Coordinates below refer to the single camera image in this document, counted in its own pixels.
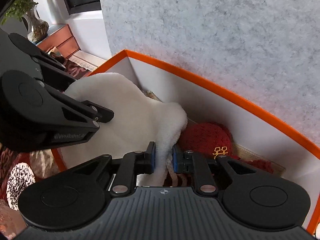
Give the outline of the white fluffy towel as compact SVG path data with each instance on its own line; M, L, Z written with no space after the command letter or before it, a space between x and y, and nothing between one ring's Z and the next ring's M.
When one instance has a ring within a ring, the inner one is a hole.
M187 125L187 114L178 103L163 103L148 98L129 79L118 73L100 73L71 84L65 94L77 101L91 101L114 112L108 123L86 143L61 148L67 168L102 154L122 158L126 153L145 151L156 144L155 170L139 175L138 186L162 186L172 147Z

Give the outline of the copper storage boxes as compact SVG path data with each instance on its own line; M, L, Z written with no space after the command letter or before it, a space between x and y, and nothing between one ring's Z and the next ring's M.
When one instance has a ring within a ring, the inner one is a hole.
M67 59L80 50L80 46L68 24L51 25L47 37L37 43L36 46L45 52L56 47L62 56Z

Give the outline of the orange cardboard box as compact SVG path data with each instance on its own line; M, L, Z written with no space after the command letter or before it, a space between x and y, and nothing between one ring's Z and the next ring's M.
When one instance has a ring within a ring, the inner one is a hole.
M151 91L163 103L178 103L187 114L187 125L214 121L226 126L235 143L284 166L284 177L310 196L303 227L315 232L319 224L319 147L307 137L238 94L134 51L121 51L89 76L100 73L121 74L143 94Z

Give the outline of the red terry towel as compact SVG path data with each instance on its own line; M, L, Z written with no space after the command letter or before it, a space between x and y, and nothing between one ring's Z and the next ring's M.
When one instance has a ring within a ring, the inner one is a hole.
M273 173L274 170L269 161L245 160L233 152L233 138L229 129L217 122L203 122L190 125L178 140L178 145L182 151L191 150L200 152L207 159L214 159L218 155L227 155L233 159L240 160L256 168Z

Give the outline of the red patterned plush tablecloth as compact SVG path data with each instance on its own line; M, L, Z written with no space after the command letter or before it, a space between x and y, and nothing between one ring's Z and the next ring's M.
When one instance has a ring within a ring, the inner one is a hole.
M46 84L44 87L55 99L94 120L96 111L91 107ZM8 180L9 205L28 226L47 231L79 229L95 220L105 204L95 174L98 165L98 161L90 161L36 182L31 167L19 163Z

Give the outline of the beige terry towel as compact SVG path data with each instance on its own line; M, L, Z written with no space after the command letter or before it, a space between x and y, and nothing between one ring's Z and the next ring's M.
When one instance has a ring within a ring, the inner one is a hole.
M174 175L172 148L174 145L178 145L181 132L187 128L187 114L178 103L163 103L151 91L145 92L143 99L151 107L146 116L146 122L152 125L155 134L151 140L156 143L156 174L158 174L159 178L165 178L167 172ZM240 158L269 161L274 170L273 174L282 176L285 173L286 168L284 166L259 156L234 141L232 145L233 152Z

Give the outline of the potted green plant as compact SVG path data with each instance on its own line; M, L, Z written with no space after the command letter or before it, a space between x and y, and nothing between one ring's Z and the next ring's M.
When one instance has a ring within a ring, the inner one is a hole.
M37 44L44 40L48 35L48 22L40 19L37 12L38 3L34 0L15 0L13 4L6 10L1 19L1 25L4 25L8 19L27 22L27 38L33 44Z

